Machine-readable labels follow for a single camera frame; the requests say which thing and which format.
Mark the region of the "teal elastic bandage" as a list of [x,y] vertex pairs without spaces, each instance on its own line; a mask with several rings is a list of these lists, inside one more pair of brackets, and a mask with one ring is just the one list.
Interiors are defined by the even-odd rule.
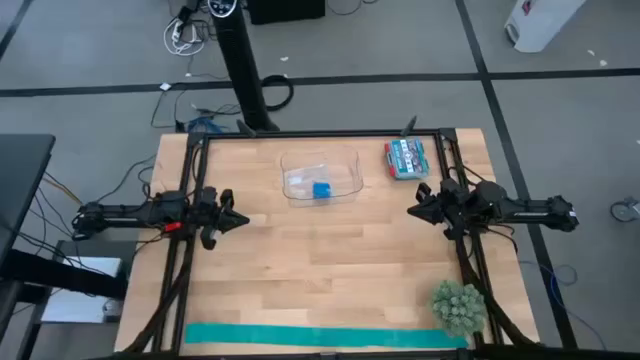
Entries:
[[307,347],[466,348],[465,337],[441,329],[331,328],[227,323],[193,323],[186,344],[250,343]]

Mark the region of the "white grey box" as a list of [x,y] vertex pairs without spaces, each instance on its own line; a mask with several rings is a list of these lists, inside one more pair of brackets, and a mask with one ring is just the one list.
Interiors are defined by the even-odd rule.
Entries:
[[[72,256],[70,260],[64,260],[64,263],[116,276],[120,273],[123,261],[119,258]],[[123,300],[55,288],[42,312],[41,321],[102,324],[117,321],[122,309]]]

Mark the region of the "black metal table frame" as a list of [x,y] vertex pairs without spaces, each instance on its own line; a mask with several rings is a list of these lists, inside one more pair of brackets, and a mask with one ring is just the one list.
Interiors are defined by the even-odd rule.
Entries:
[[[429,175],[396,180],[384,145],[397,130],[166,134],[153,190],[193,196],[231,189],[250,223],[206,250],[200,232],[145,228],[133,261],[116,341],[117,360],[640,360],[638,353],[552,348],[529,338],[531,314],[516,254],[497,234],[467,230],[448,240],[407,209],[421,182],[433,194],[452,178],[472,190],[492,181],[478,129],[418,129]],[[295,148],[346,145],[359,154],[363,189],[353,202],[292,207],[280,158]],[[466,348],[307,347],[186,344],[193,323],[331,328],[442,329],[431,311],[442,281],[472,284],[484,296],[482,332]]]

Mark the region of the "teal white first aid kit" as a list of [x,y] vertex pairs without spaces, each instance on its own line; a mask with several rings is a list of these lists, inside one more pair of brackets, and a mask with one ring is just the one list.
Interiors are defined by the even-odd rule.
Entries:
[[429,164],[419,138],[394,139],[384,145],[390,175],[396,180],[422,179]]

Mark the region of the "green artificial plant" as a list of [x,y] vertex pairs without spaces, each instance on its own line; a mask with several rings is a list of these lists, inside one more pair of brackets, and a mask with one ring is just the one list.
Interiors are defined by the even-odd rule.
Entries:
[[445,280],[435,287],[431,311],[437,323],[451,336],[482,332],[487,311],[484,296],[472,284]]

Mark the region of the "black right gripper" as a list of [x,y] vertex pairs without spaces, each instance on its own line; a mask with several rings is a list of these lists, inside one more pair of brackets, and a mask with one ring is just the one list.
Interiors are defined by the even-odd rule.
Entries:
[[461,239],[466,228],[463,205],[467,195],[468,191],[453,179],[442,180],[436,195],[421,182],[417,188],[418,204],[411,206],[407,213],[430,224],[444,223],[447,225],[444,235],[448,240]]

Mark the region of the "clear plastic bin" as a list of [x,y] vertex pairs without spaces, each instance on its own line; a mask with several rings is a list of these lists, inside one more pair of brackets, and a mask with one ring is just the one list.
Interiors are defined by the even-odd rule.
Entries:
[[[296,200],[284,195],[284,173],[286,171],[326,165],[332,196],[328,199]],[[325,145],[311,148],[295,148],[280,158],[282,193],[292,207],[328,206],[353,202],[364,187],[358,152],[351,146]]]

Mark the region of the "black desk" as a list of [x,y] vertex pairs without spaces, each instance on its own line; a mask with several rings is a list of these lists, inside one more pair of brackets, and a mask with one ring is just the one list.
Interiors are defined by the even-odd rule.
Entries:
[[122,300],[126,279],[84,267],[21,232],[51,158],[50,134],[0,134],[0,342],[23,302],[44,308],[54,288]]

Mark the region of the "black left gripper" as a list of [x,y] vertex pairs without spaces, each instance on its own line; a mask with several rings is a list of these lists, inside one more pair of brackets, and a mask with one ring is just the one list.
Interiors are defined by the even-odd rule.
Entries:
[[194,223],[201,227],[200,240],[206,250],[215,248],[216,231],[225,234],[249,223],[248,217],[232,209],[233,204],[231,189],[224,189],[221,195],[218,195],[214,187],[204,187],[200,191]]

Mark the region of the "black box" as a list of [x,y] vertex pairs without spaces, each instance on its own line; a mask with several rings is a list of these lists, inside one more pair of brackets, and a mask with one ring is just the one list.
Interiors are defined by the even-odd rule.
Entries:
[[325,16],[325,0],[246,0],[251,23],[318,19]]

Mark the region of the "grey caster wheel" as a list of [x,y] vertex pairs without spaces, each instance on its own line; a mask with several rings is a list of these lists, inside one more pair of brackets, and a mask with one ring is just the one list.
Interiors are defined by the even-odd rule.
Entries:
[[611,216],[623,223],[640,220],[640,200],[627,197],[621,201],[616,201],[610,206]]

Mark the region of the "white floor appliance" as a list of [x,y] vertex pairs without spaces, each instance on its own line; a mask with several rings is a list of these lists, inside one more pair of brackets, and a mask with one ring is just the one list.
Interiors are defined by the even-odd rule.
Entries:
[[553,40],[586,0],[517,0],[504,25],[520,53],[539,53]]

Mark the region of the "black tower fan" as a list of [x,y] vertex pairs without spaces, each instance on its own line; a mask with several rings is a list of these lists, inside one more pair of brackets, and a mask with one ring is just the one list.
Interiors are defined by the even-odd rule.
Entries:
[[239,0],[206,0],[217,41],[246,125],[279,131],[270,119]]

